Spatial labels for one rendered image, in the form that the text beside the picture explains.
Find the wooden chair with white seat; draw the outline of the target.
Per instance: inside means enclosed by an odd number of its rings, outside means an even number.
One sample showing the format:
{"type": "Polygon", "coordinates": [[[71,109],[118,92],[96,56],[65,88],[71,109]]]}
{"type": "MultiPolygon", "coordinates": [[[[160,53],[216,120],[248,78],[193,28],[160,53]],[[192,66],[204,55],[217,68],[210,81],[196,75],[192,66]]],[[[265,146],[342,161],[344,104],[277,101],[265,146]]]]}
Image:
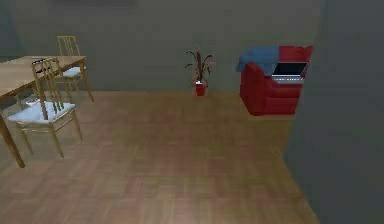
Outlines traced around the wooden chair with white seat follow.
{"type": "Polygon", "coordinates": [[[7,120],[15,124],[30,154],[34,154],[34,151],[27,133],[48,133],[53,139],[59,156],[63,158],[64,154],[57,137],[60,129],[68,123],[74,122],[79,138],[83,140],[76,105],[72,102],[65,102],[58,88],[56,76],[62,76],[63,71],[57,57],[33,62],[31,69],[39,102],[21,109],[9,116],[7,120]]]}
{"type": "MultiPolygon", "coordinates": [[[[72,35],[63,35],[57,37],[59,53],[61,56],[80,56],[81,51],[77,43],[77,39],[72,35]]],[[[75,87],[79,91],[78,81],[81,79],[81,69],[78,66],[73,66],[63,73],[69,89],[75,87]]]]}

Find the blue cloth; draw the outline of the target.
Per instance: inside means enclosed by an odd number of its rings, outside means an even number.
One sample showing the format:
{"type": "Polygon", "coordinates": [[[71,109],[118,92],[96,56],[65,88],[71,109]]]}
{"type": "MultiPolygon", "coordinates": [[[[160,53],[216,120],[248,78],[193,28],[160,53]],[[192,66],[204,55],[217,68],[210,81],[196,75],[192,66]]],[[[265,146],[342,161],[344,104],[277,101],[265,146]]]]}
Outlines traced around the blue cloth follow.
{"type": "Polygon", "coordinates": [[[278,46],[256,46],[246,50],[238,59],[237,72],[242,72],[249,63],[255,63],[267,76],[271,76],[279,62],[278,46]]]}

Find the open silver laptop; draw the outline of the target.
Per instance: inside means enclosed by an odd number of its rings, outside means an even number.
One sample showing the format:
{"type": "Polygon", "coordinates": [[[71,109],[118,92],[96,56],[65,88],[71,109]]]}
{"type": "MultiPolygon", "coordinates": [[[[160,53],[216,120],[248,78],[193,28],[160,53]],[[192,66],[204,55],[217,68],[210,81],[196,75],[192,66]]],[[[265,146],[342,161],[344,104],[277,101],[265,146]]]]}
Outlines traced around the open silver laptop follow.
{"type": "Polygon", "coordinates": [[[279,62],[271,77],[277,83],[295,83],[304,82],[303,73],[307,68],[307,62],[279,62]]]}

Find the house plant in red pot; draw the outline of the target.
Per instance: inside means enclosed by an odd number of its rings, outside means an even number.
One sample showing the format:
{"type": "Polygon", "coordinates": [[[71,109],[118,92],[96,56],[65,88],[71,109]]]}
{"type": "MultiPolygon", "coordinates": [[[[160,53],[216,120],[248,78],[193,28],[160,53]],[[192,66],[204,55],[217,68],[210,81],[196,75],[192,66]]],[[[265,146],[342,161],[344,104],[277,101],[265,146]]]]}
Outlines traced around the house plant in red pot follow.
{"type": "Polygon", "coordinates": [[[193,56],[193,63],[188,63],[186,68],[195,67],[196,78],[194,79],[194,90],[196,96],[204,96],[209,86],[207,79],[204,77],[205,73],[212,73],[212,66],[215,64],[215,57],[209,54],[202,57],[199,47],[196,47],[195,51],[188,50],[186,54],[193,56]]]}

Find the wooden dining table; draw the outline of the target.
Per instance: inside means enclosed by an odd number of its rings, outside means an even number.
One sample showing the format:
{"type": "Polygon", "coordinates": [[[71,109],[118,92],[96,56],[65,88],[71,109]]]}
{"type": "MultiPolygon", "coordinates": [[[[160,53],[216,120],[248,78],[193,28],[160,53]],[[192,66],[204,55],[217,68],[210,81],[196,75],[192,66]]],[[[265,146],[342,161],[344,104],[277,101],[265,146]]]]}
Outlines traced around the wooden dining table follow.
{"type": "MultiPolygon", "coordinates": [[[[37,60],[38,56],[24,56],[11,61],[0,63],[0,102],[9,96],[31,87],[33,84],[32,62],[37,60]]],[[[82,72],[83,83],[88,95],[93,100],[92,92],[87,83],[85,72],[86,56],[57,56],[62,69],[67,70],[73,66],[79,66],[82,72]]],[[[2,136],[8,150],[15,159],[20,168],[25,167],[25,163],[20,152],[10,134],[5,120],[0,113],[0,135],[2,136]]]]}

